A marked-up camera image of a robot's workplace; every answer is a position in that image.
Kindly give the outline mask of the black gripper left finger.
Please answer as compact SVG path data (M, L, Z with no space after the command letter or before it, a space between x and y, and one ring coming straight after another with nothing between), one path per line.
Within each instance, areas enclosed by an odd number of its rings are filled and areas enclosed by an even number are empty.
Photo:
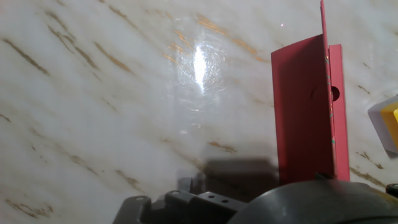
M192 193L193 180L183 178L176 190L155 202L148 196L129 197L113 224L212 224L228 223L246 203L213 192Z

